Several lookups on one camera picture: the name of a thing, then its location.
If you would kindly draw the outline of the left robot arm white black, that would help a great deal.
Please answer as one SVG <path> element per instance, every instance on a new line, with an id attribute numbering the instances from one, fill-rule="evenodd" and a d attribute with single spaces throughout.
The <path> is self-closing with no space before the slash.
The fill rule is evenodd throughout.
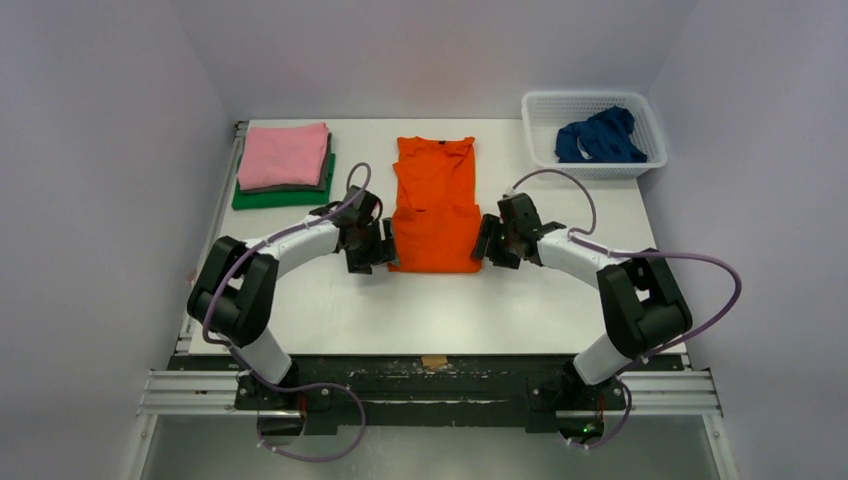
<path id="1" fill-rule="evenodd" d="M 269 328 L 275 290 L 285 274 L 328 255 L 343 253 L 352 274 L 396 261 L 391 222 L 381 214 L 380 198 L 353 186 L 342 201 L 310 211 L 281 232 L 248 241 L 223 236 L 212 244 L 186 311 L 242 367 L 236 409 L 305 408 L 309 398 L 326 409 L 334 391 L 347 392 L 336 383 L 301 382 L 296 362 Z"/>

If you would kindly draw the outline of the orange t shirt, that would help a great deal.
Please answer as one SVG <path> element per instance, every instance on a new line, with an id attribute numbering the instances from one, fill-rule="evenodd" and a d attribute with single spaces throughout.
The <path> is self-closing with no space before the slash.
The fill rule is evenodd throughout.
<path id="1" fill-rule="evenodd" d="M 482 214 L 476 201 L 475 139 L 397 139 L 392 228 L 399 273 L 472 274 Z"/>

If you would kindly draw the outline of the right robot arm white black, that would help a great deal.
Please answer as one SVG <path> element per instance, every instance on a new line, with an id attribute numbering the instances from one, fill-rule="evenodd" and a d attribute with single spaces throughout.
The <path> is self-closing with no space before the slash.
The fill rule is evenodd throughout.
<path id="1" fill-rule="evenodd" d="M 556 406 L 582 403 L 632 361 L 681 337 L 693 325 L 667 261 L 655 250 L 616 257 L 559 222 L 541 221 L 532 199 L 505 196 L 482 217 L 471 256 L 502 268 L 523 262 L 564 272 L 594 288 L 605 332 L 568 361 L 559 380 L 540 388 Z"/>

